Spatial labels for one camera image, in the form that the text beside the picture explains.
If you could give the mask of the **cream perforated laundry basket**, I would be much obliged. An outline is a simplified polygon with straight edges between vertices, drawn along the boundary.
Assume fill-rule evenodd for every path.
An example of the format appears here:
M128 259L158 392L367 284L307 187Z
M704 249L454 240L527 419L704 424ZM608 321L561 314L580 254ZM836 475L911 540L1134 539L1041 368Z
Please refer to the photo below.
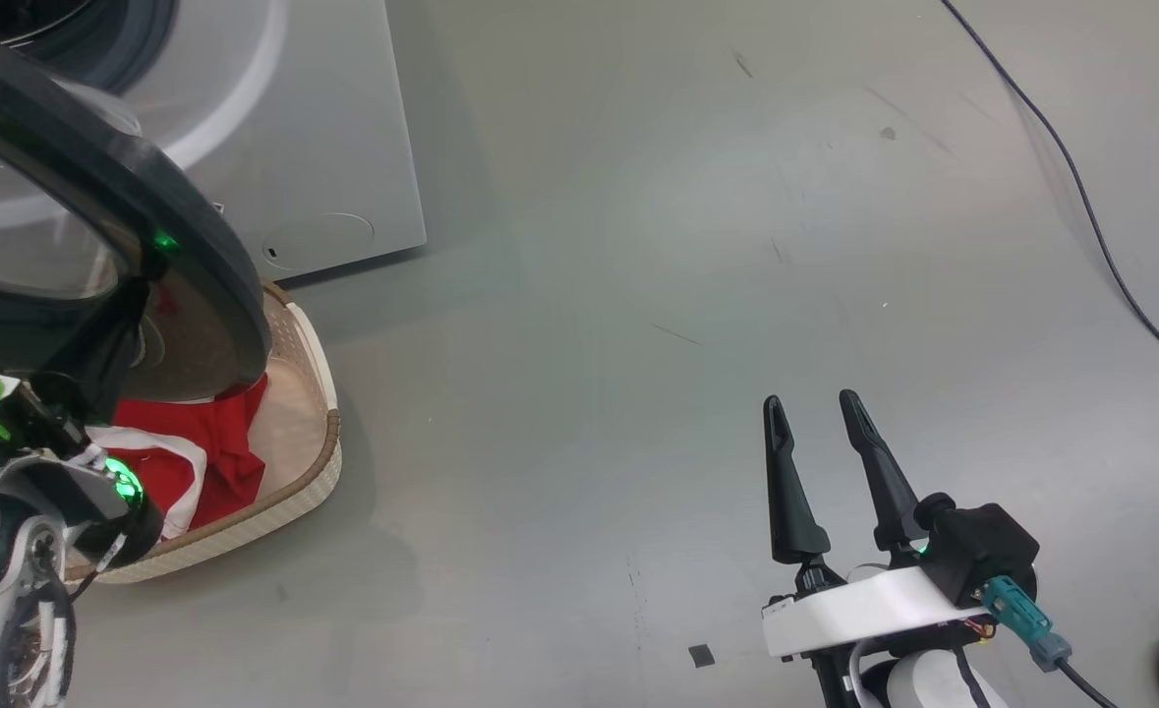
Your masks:
M170 541L160 534L143 559L126 561L119 553L104 570L85 553L71 552L70 581L94 574L101 583L133 583L176 572L276 532L330 497L342 466L331 371L300 306L272 282L261 289L272 350L262 377L268 389L250 430L252 450L267 466L258 497L247 509Z

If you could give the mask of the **white front-load washing machine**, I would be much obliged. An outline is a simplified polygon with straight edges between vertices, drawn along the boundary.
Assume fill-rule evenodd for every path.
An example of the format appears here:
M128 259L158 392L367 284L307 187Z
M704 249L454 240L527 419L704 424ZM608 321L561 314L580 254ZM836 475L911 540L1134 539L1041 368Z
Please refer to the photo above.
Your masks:
M384 0L0 0L0 46L165 151L270 282L427 242Z

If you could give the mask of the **red garment with white stripes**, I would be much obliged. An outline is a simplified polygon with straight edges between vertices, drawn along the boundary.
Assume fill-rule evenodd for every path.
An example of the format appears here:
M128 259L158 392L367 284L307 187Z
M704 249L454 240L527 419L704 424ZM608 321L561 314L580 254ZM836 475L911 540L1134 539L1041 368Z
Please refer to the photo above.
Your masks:
M267 466L250 430L267 389L261 378L245 393L206 402L125 400L111 425L89 426L93 441L134 472L165 514L162 541L256 501Z

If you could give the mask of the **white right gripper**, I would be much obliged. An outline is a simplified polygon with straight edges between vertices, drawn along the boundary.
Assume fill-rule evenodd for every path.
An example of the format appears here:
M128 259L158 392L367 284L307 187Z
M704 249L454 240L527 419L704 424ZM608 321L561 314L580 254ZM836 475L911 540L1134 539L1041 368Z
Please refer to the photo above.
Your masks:
M840 391L839 403L876 512L879 550L919 550L926 538L913 518L919 498L857 391ZM831 541L806 497L777 395L764 400L763 423L772 559L803 564ZM796 582L799 591L761 610L763 637L774 658L812 669L822 708L993 708L992 686L962 651L987 632L982 610L957 610L923 570L848 583L826 565L804 565Z

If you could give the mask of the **black round glass machine door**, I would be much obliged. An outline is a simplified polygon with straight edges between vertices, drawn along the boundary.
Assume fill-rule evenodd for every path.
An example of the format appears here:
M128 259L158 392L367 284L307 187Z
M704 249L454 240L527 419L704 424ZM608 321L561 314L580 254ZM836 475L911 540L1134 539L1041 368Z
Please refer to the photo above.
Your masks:
M229 224L165 152L0 46L0 373L38 371L138 276L151 291L121 399L258 381L263 289Z

